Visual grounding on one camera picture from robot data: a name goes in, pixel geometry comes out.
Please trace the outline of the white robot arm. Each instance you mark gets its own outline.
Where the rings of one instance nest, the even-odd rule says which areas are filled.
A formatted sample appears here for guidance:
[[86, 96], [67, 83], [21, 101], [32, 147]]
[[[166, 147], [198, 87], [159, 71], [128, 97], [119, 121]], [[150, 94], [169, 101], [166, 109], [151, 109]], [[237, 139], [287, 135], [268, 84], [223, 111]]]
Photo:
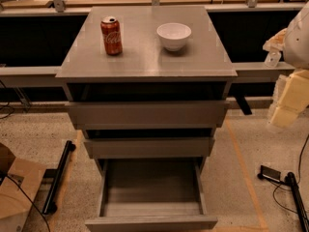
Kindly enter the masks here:
[[278, 77], [268, 111], [267, 128], [282, 131], [309, 105], [309, 2], [287, 28], [265, 42], [263, 50], [268, 52], [266, 66], [276, 67], [283, 57], [295, 68], [289, 76]]

